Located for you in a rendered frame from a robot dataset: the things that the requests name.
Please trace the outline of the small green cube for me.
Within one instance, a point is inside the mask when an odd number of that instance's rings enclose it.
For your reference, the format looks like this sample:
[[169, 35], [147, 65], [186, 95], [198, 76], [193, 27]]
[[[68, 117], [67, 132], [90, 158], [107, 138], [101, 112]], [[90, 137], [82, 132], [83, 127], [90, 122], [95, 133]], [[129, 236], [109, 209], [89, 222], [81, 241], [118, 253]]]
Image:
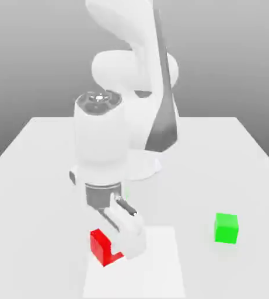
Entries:
[[237, 215], [216, 213], [214, 222], [214, 240], [226, 244], [235, 244], [239, 232]]

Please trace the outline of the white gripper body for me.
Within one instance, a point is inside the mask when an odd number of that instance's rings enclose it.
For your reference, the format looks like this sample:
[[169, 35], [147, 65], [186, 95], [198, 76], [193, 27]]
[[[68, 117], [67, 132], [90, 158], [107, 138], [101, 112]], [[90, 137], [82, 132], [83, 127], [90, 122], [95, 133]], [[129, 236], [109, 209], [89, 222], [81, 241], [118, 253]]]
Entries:
[[142, 217], [130, 215], [123, 208], [104, 208], [99, 213], [98, 227], [111, 242], [112, 253], [121, 252], [128, 260], [146, 249], [146, 233]]

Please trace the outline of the small red cube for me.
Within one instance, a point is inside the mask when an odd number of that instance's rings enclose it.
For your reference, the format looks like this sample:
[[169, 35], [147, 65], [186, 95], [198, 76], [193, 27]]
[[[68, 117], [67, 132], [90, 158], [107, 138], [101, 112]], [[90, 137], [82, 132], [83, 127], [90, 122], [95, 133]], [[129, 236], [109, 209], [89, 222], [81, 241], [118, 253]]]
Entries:
[[90, 232], [90, 250], [103, 267], [124, 257], [121, 252], [111, 252], [111, 241], [100, 229]]

